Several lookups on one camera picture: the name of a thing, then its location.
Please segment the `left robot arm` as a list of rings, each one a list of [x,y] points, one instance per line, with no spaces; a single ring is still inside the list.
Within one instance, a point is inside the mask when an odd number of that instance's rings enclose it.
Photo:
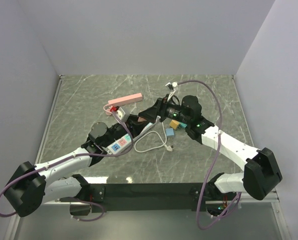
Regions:
[[[90,183],[79,174],[68,174],[91,167],[104,157],[126,154],[150,125],[133,114],[116,119],[111,127],[95,123],[86,141],[69,154],[36,165],[22,163],[2,192],[15,214],[26,217],[41,204],[62,198],[91,203]]]

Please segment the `blue charger plug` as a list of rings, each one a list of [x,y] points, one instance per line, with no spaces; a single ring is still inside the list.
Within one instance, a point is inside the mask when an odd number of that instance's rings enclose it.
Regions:
[[[166,128],[165,129],[165,135],[166,137],[174,137],[175,136],[175,131],[173,128]]]

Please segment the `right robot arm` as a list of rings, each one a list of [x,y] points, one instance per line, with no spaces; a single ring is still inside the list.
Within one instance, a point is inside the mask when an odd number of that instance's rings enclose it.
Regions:
[[[161,121],[169,118],[186,124],[185,131],[192,140],[219,150],[242,170],[242,173],[222,173],[208,182],[208,194],[215,200],[225,193],[243,192],[261,201],[283,179],[270,149],[257,149],[221,131],[202,116],[202,107],[195,96],[185,96],[180,105],[168,101],[166,97],[159,98],[139,116],[149,122],[160,117]]]

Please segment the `white multicolour power strip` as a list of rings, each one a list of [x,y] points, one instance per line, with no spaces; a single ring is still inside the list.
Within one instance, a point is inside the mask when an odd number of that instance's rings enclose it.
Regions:
[[[134,143],[136,143],[142,136],[144,136],[149,130],[155,126],[158,122],[155,123],[148,123],[145,128],[141,131],[141,133],[133,138]],[[118,155],[122,152],[124,152],[130,145],[131,137],[129,134],[125,134],[123,137],[121,137],[118,140],[115,140],[112,144],[110,144],[107,147],[104,147],[104,150],[110,154],[110,155]]]

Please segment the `pink charger plug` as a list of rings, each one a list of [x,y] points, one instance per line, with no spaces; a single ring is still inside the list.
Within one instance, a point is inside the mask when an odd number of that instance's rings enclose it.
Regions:
[[[145,123],[145,122],[147,122],[147,120],[144,119],[144,118],[139,117],[139,118],[138,118],[138,122],[139,122],[139,123],[142,123],[142,122]]]

